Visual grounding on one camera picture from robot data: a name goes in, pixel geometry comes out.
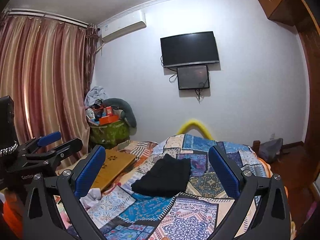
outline blue gripper pad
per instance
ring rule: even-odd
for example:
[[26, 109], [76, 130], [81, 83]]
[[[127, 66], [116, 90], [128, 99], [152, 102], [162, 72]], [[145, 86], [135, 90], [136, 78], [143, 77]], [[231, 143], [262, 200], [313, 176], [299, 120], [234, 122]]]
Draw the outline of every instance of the blue gripper pad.
[[209, 149], [208, 159], [228, 197], [237, 199], [240, 196], [239, 181], [214, 147]]
[[106, 159], [106, 150], [101, 145], [97, 145], [87, 158], [80, 161], [86, 161], [86, 164], [75, 179], [74, 192], [78, 199], [87, 195]]
[[54, 143], [56, 141], [59, 141], [61, 139], [61, 133], [59, 131], [53, 132], [51, 134], [48, 134], [46, 136], [41, 137], [38, 140], [38, 146], [39, 147], [44, 147], [47, 146], [51, 143]]

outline gray bag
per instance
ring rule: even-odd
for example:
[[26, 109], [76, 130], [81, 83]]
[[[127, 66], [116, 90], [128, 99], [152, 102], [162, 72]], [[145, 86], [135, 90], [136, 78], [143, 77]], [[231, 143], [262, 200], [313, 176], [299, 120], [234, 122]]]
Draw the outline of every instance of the gray bag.
[[262, 158], [266, 163], [274, 162], [277, 159], [277, 156], [280, 154], [282, 145], [282, 138], [260, 144], [259, 157]]

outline black tv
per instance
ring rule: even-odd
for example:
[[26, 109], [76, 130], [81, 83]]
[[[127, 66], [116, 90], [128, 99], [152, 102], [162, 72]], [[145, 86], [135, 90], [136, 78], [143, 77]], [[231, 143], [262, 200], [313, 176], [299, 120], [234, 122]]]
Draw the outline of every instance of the black tv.
[[170, 36], [160, 42], [163, 67], [219, 62], [213, 32]]
[[209, 72], [206, 65], [178, 67], [177, 75], [179, 90], [210, 87]]

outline quilt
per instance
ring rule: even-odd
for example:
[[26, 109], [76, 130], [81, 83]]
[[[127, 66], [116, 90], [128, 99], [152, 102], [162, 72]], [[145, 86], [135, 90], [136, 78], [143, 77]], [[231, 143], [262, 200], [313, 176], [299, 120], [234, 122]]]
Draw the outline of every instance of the quilt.
[[[272, 175], [268, 165], [258, 159], [249, 146], [180, 134], [169, 137], [147, 152], [142, 164], [124, 175], [113, 190], [103, 194], [100, 202], [87, 211], [89, 216], [107, 240], [207, 239], [234, 203], [234, 199], [226, 195], [208, 161], [209, 148], [214, 145], [219, 145], [242, 170], [248, 169], [256, 176]], [[133, 145], [132, 150], [140, 153], [142, 146], [146, 147]], [[186, 191], [172, 198], [133, 192], [131, 184], [165, 154], [177, 159], [191, 159]], [[258, 201], [259, 197], [256, 197], [252, 202], [237, 236], [247, 230]], [[68, 232], [77, 235], [72, 226]]]

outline wall-mounted air conditioner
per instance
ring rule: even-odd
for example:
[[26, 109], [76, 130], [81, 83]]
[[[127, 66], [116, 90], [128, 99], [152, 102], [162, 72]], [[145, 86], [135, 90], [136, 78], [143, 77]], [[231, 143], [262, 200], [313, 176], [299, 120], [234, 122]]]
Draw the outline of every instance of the wall-mounted air conditioner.
[[147, 27], [146, 16], [139, 10], [127, 14], [102, 27], [102, 40], [107, 43], [128, 33]]

